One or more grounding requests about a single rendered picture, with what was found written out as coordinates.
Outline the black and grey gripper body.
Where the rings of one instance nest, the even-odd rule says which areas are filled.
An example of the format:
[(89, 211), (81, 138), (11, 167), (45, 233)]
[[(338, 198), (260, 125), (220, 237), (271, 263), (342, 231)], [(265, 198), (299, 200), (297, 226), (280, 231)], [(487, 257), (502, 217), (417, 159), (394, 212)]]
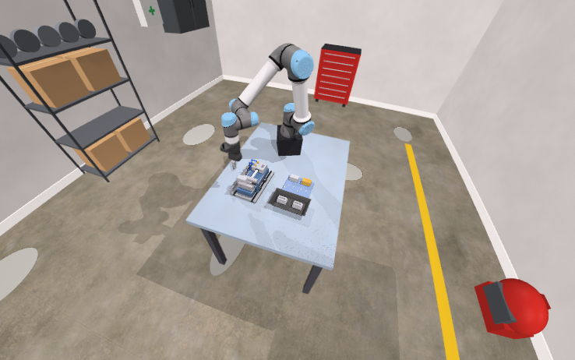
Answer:
[(238, 135), (234, 138), (227, 138), (226, 136), (224, 137), (226, 142), (220, 145), (220, 151), (228, 153), (229, 159), (233, 161), (240, 161), (242, 159), (242, 154)]

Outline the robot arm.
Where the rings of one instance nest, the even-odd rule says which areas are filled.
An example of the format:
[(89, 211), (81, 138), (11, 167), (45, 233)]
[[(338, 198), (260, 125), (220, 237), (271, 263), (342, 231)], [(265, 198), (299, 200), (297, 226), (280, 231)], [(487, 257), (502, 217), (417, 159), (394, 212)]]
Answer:
[(238, 99), (231, 100), (229, 107), (232, 113), (225, 113), (221, 117), (226, 137), (236, 137), (238, 130), (259, 124), (258, 115), (255, 112), (249, 112), (246, 108), (256, 99), (276, 73), (284, 67), (287, 70), (288, 79), (291, 81), (294, 103), (284, 106), (284, 118), (280, 127), (280, 134), (286, 138), (295, 138), (299, 133), (302, 136), (308, 135), (314, 129), (315, 124), (311, 120), (309, 112), (306, 81), (312, 74), (314, 61), (307, 51), (291, 43), (286, 43), (270, 54), (266, 64)]

